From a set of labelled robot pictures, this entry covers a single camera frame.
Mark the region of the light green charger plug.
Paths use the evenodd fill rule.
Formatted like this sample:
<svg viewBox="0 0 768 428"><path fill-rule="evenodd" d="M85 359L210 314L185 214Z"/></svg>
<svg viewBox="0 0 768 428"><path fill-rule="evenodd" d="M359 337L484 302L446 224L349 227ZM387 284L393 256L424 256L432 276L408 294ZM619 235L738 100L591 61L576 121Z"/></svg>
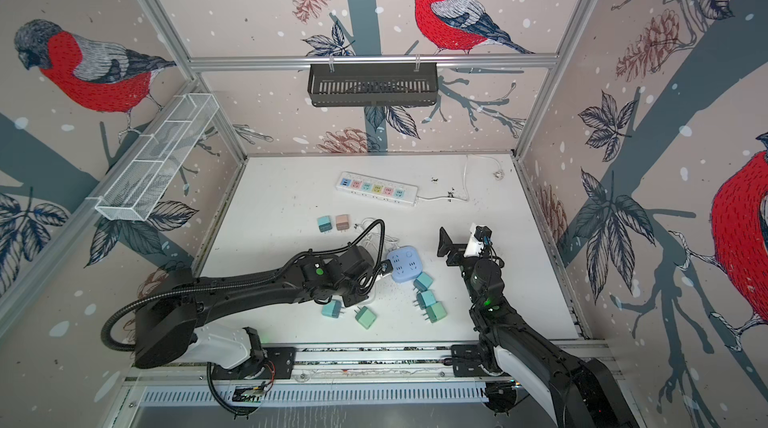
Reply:
<svg viewBox="0 0 768 428"><path fill-rule="evenodd" d="M368 330L376 322L377 315L367 306L363 306L355 312L355 320L360 326Z"/></svg>

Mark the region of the blue square socket cube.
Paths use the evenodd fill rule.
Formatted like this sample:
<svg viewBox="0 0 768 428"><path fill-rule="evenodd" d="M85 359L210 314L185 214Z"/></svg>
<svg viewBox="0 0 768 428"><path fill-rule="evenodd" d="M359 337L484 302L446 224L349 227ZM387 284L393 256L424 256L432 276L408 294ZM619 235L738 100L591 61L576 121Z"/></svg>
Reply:
<svg viewBox="0 0 768 428"><path fill-rule="evenodd" d="M420 256L417 250L411 246L389 252L387 260L392 265L391 277L397 284L415 280L423 272Z"/></svg>

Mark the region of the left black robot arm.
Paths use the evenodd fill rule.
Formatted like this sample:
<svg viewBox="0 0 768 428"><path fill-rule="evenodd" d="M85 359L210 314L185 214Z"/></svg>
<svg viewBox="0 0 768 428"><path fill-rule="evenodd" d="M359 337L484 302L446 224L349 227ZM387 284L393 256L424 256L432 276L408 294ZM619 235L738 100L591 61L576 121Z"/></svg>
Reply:
<svg viewBox="0 0 768 428"><path fill-rule="evenodd" d="M157 292L119 309L101 329L107 348L134 354L151 369L191 354L207 336L203 328L221 318L272 305L317 304L342 299L345 307L366 300L376 279L392 271L384 256L353 244L301 252L278 269L233 277L168 276Z"/></svg>

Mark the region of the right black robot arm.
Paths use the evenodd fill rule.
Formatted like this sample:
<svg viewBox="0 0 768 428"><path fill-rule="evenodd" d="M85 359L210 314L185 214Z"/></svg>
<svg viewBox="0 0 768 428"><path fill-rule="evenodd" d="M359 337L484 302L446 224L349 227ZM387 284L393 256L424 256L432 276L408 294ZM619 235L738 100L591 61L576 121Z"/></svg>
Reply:
<svg viewBox="0 0 768 428"><path fill-rule="evenodd" d="M534 330L504 296L504 261L493 248L492 231L471 226L466 244L439 230L437 256L460 269L469 316L479 337L481 365L505 373L544 409L559 427L636 427L617 381L595 358L583 359Z"/></svg>

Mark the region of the pink charger plug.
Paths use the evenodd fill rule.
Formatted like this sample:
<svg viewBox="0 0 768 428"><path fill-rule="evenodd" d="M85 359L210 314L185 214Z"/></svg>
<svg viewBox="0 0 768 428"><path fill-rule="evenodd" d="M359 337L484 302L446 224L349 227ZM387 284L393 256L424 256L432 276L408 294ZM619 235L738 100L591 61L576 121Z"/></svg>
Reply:
<svg viewBox="0 0 768 428"><path fill-rule="evenodd" d="M350 219L349 216L344 215L337 215L335 217L335 227L338 231L346 231L350 227Z"/></svg>

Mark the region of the teal charger front left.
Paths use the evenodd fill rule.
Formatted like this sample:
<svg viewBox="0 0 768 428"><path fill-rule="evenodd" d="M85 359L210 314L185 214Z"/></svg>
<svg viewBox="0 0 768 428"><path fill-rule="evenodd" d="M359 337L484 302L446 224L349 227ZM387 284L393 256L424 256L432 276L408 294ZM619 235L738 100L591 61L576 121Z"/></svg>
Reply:
<svg viewBox="0 0 768 428"><path fill-rule="evenodd" d="M321 314L324 317L338 319L342 313L343 304L337 299L331 299L321 308Z"/></svg>

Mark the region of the green charger right lower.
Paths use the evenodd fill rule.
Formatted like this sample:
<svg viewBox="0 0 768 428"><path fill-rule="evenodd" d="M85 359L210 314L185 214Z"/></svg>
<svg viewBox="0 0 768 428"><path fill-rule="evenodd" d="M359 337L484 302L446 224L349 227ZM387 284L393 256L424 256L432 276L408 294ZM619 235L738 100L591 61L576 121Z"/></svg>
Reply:
<svg viewBox="0 0 768 428"><path fill-rule="evenodd" d="M441 302L435 302L424 309L427 320L437 323L447 317L447 311Z"/></svg>

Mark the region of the teal charger right middle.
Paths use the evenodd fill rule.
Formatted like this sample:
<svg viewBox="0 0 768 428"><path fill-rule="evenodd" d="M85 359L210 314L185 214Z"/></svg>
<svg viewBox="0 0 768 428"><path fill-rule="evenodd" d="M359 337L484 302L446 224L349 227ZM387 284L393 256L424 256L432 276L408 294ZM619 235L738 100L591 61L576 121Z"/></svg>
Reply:
<svg viewBox="0 0 768 428"><path fill-rule="evenodd" d="M427 308L435 305L436 303L437 303L437 299L430 290L425 290L423 292L418 292L416 294L415 304L421 310L426 310Z"/></svg>

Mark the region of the teal charger near pink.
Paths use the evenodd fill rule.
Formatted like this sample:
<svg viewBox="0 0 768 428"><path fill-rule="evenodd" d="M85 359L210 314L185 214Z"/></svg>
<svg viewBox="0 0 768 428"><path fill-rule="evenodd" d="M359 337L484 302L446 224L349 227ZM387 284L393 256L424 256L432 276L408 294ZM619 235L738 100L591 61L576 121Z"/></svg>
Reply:
<svg viewBox="0 0 768 428"><path fill-rule="evenodd" d="M317 219L318 229L321 233L329 232L333 229L333 222L330 216L322 216Z"/></svg>

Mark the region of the long white power strip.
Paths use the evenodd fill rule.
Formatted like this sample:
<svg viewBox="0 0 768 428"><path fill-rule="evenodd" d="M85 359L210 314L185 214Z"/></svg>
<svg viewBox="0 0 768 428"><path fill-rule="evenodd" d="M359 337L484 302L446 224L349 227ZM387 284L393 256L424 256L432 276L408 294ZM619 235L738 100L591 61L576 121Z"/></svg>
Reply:
<svg viewBox="0 0 768 428"><path fill-rule="evenodd" d="M418 188L352 172L342 172L335 188L343 193L392 204L414 206Z"/></svg>

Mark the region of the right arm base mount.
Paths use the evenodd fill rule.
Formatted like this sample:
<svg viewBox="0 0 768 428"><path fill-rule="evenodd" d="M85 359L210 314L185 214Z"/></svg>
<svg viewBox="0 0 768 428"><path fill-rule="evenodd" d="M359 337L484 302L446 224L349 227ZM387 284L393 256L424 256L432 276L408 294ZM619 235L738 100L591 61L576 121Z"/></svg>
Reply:
<svg viewBox="0 0 768 428"><path fill-rule="evenodd" d="M455 344L447 358L453 376L457 378L499 377L502 372L492 371L485 363L478 344Z"/></svg>

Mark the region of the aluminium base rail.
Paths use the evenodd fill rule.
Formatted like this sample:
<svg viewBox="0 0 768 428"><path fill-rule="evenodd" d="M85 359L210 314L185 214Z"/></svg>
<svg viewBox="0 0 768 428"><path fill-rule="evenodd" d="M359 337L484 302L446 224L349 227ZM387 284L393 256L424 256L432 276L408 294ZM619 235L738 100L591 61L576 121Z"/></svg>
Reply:
<svg viewBox="0 0 768 428"><path fill-rule="evenodd" d="M476 343L268 344L265 351L278 368L277 381L286 383L454 381L453 368L448 365L448 360L454 358L451 348L453 345ZM556 340L554 343L585 360L599 360L614 377L619 380L624 378L607 343L594 340ZM283 352L290 352L291 349L294 354L285 358ZM205 370L205 364L197 362L175 362L149 370L132 367L125 381L200 384L205 381Z"/></svg>

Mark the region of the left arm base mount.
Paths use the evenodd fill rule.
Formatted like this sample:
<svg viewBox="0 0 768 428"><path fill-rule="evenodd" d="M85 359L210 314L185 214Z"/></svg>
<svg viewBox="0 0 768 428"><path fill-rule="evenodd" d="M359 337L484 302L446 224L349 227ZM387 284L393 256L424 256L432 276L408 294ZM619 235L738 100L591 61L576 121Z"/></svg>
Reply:
<svg viewBox="0 0 768 428"><path fill-rule="evenodd" d="M296 354L295 347L262 348L234 368L232 374L236 380L288 380L293 373Z"/></svg>

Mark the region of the black wall basket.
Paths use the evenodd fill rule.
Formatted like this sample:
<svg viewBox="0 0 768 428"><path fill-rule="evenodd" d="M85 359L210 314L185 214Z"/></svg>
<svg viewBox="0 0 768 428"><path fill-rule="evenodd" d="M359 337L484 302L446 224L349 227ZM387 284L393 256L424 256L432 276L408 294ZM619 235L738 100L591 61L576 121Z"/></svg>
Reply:
<svg viewBox="0 0 768 428"><path fill-rule="evenodd" d="M437 66L411 64L314 65L307 92L316 108L427 107L437 102Z"/></svg>

